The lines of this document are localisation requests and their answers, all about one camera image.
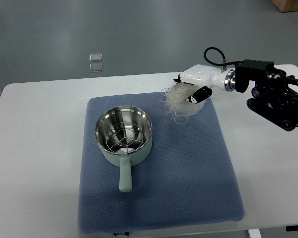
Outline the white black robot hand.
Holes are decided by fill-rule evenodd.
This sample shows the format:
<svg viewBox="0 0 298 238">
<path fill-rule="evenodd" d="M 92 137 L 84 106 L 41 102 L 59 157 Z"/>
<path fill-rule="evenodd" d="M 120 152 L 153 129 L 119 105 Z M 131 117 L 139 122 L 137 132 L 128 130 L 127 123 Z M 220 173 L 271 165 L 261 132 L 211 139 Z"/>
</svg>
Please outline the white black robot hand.
<svg viewBox="0 0 298 238">
<path fill-rule="evenodd" d="M 191 104 L 198 104 L 212 95 L 213 87 L 217 87 L 225 92 L 234 91 L 235 70 L 198 64 L 178 74 L 174 82 L 197 86 L 196 91 L 186 96 L 186 101 Z"/>
</svg>

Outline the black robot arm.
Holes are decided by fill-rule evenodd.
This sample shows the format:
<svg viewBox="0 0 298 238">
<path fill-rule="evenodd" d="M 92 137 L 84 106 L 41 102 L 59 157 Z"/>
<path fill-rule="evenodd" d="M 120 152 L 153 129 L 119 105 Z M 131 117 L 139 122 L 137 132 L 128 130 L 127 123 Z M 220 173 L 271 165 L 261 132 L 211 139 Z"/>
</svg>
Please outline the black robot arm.
<svg viewBox="0 0 298 238">
<path fill-rule="evenodd" d="M 243 61 L 226 61 L 224 53 L 216 47 L 204 51 L 206 62 L 226 69 L 234 65 L 233 76 L 229 76 L 224 86 L 236 92 L 244 93 L 249 82 L 254 82 L 252 98 L 247 107 L 286 131 L 298 127 L 298 79 L 281 69 L 272 61 L 245 59 Z"/>
</svg>

